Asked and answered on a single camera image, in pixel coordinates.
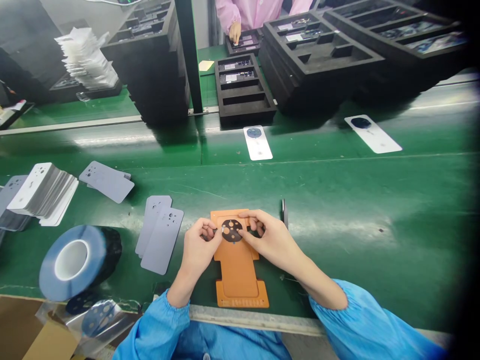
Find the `black metal pole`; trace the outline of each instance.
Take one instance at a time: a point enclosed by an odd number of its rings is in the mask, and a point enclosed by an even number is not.
[[[178,26],[180,27],[193,112],[199,114],[203,113],[204,107],[202,105],[202,90],[200,88],[199,60],[197,57],[197,42],[195,40],[192,0],[175,0],[175,8]]]

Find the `person's left hand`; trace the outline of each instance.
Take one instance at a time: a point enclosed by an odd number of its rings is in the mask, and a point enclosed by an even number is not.
[[[222,242],[221,231],[217,231],[214,235],[216,228],[212,221],[201,217],[185,233],[181,267],[193,277],[199,278],[203,274]]]

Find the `white tape core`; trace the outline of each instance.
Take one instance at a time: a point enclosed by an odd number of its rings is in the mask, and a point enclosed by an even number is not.
[[[84,240],[69,242],[55,260],[55,276],[68,281],[80,274],[90,258],[90,247]]]

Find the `orange fixture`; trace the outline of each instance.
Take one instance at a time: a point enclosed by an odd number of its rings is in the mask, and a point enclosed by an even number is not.
[[[222,231],[220,243],[213,259],[220,262],[221,280],[216,282],[216,298],[221,308],[268,308],[269,298],[265,282],[257,280],[254,260],[256,252],[237,232],[247,231],[248,218],[239,214],[248,209],[221,210],[210,213],[211,220]]]

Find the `yellow paper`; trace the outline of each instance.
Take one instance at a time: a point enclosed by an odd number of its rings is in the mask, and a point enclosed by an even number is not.
[[[215,61],[209,61],[209,60],[202,60],[198,64],[198,69],[200,71],[208,71],[212,67]]]

